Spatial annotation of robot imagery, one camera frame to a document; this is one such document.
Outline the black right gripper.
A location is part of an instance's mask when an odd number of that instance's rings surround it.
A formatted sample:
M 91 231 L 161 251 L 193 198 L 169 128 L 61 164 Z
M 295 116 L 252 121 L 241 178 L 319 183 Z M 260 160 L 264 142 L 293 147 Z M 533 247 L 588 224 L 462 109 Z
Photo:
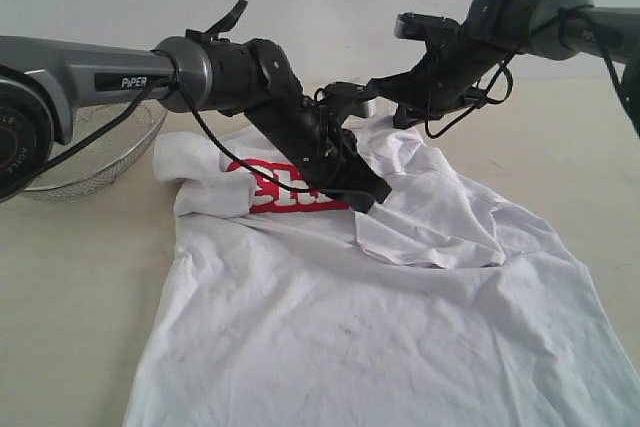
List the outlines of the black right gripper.
M 411 72 L 372 78 L 378 97 L 399 103 L 394 128 L 412 128 L 461 109 L 460 97 L 500 60 L 500 48 L 456 31 Z

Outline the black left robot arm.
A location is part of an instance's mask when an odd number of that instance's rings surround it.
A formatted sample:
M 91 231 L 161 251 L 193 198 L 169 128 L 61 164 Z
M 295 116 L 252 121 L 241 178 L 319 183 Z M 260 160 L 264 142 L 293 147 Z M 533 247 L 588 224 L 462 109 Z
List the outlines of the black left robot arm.
M 192 33 L 150 51 L 48 39 L 1 40 L 1 196 L 10 199 L 60 163 L 54 145 L 73 156 L 78 110 L 158 101 L 174 113 L 245 116 L 299 171 L 308 188 L 367 212 L 389 184 L 358 154 L 343 128 L 363 115 L 361 101 L 306 96 L 280 46 Z

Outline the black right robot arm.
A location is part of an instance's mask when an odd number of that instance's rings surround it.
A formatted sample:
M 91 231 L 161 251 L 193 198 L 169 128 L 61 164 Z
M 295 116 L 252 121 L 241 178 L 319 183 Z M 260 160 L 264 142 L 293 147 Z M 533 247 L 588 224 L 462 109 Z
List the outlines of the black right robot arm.
M 413 12 L 397 17 L 395 36 L 424 43 L 410 70 L 369 81 L 397 103 L 397 128 L 439 120 L 493 104 L 478 83 L 487 72 L 513 80 L 518 55 L 564 61 L 580 53 L 601 58 L 633 127 L 639 125 L 639 12 L 598 8 L 592 0 L 473 0 L 457 22 Z

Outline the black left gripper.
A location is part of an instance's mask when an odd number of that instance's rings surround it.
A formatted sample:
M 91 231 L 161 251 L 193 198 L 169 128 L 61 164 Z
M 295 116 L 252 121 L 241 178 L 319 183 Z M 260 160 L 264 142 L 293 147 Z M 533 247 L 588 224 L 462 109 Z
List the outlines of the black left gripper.
M 324 191 L 352 210 L 368 213 L 392 191 L 346 146 L 324 110 L 308 96 L 299 101 L 268 100 L 245 117 L 292 163 L 308 186 Z

